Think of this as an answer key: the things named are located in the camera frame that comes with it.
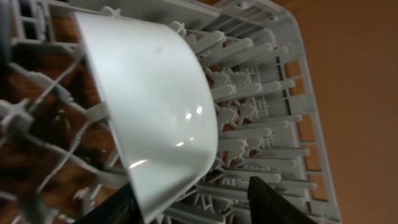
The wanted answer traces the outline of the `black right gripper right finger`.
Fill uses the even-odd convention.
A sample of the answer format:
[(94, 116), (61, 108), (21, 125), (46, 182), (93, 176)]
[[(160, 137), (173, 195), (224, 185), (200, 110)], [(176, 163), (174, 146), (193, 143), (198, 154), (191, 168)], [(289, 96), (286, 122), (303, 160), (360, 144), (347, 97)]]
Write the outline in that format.
[(248, 200), (252, 224), (317, 224), (257, 176), (251, 176)]

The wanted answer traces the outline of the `light blue bowl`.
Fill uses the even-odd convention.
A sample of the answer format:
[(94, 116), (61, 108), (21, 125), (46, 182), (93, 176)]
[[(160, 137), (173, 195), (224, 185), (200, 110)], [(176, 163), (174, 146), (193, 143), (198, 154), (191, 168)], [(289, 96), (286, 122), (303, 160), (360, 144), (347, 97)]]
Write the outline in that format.
[(169, 26), (78, 12), (76, 25), (143, 221), (212, 167), (216, 112), (201, 65)]

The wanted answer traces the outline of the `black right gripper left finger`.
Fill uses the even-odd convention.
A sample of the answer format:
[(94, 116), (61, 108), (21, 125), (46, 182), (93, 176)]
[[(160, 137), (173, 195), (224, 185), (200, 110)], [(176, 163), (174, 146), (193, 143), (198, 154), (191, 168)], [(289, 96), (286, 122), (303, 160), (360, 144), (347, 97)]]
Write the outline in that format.
[(73, 224), (143, 224), (143, 217), (130, 183)]

